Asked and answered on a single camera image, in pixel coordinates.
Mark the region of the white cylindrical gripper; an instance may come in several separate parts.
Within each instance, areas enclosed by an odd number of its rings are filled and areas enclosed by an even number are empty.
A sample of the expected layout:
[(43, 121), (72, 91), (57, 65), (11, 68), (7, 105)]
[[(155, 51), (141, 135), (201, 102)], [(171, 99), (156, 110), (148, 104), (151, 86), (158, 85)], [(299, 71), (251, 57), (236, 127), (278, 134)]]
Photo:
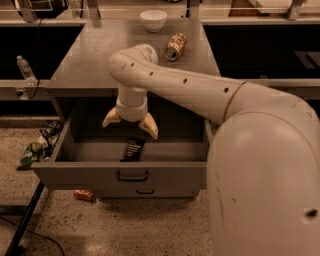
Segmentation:
[(139, 106), (128, 106), (117, 99), (116, 108), (112, 108), (102, 122), (103, 127), (107, 127), (112, 123), (120, 123), (121, 119), (129, 122), (138, 122), (139, 127), (145, 132), (149, 133), (153, 139), (158, 138), (158, 127), (148, 112), (147, 98)]

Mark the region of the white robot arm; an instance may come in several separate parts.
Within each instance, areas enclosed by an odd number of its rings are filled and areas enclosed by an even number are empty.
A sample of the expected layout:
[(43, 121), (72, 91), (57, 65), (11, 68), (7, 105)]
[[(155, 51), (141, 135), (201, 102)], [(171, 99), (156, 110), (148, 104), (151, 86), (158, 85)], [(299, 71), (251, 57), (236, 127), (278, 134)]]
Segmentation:
[(320, 130), (301, 98), (265, 86), (158, 65), (152, 46), (108, 60), (133, 120), (150, 91), (218, 124), (207, 157), (214, 256), (320, 256)]

